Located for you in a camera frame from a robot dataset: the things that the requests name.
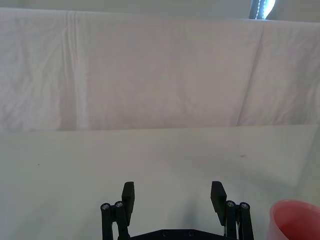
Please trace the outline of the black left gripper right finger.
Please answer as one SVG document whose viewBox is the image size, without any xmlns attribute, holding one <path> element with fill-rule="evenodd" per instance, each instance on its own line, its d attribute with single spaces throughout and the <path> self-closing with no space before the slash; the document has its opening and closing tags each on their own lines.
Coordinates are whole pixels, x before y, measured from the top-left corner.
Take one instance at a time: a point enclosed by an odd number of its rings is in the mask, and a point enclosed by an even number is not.
<svg viewBox="0 0 320 240">
<path fill-rule="evenodd" d="M 250 205 L 246 202 L 235 203 L 227 199 L 223 184 L 219 181 L 211 183 L 211 202 L 224 228 L 223 240 L 253 240 L 254 233 Z"/>
</svg>

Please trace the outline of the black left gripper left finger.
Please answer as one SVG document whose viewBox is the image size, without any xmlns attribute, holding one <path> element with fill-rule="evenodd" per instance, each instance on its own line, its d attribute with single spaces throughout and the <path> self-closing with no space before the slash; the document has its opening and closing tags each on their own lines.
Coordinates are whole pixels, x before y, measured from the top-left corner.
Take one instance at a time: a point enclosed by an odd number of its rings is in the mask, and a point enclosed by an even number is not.
<svg viewBox="0 0 320 240">
<path fill-rule="evenodd" d="M 103 203 L 100 206 L 101 210 L 101 228 L 102 239 L 113 240 L 113 223 L 118 227 L 118 239 L 130 240 L 128 226 L 130 225 L 132 212 L 135 202 L 134 182 L 128 181 L 124 184 L 121 200 L 114 205 Z"/>
</svg>

